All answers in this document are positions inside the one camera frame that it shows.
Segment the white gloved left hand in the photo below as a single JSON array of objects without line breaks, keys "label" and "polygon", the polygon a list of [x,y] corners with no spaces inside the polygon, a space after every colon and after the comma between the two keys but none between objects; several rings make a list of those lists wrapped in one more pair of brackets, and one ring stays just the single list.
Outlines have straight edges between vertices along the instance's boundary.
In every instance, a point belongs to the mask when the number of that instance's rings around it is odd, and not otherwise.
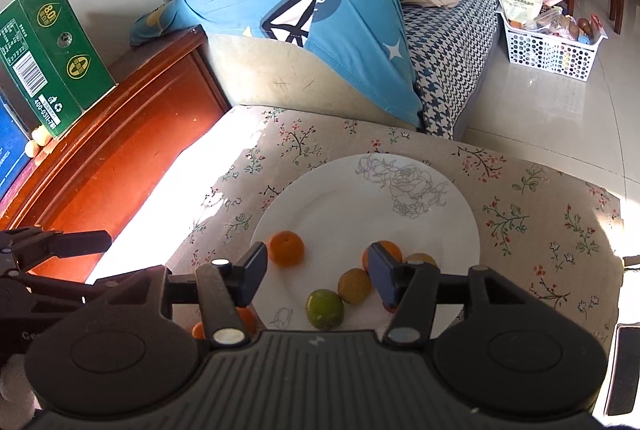
[{"label": "white gloved left hand", "polygon": [[40,409],[25,374],[24,354],[14,354],[2,366],[0,404],[0,424],[4,430],[23,429]]}]

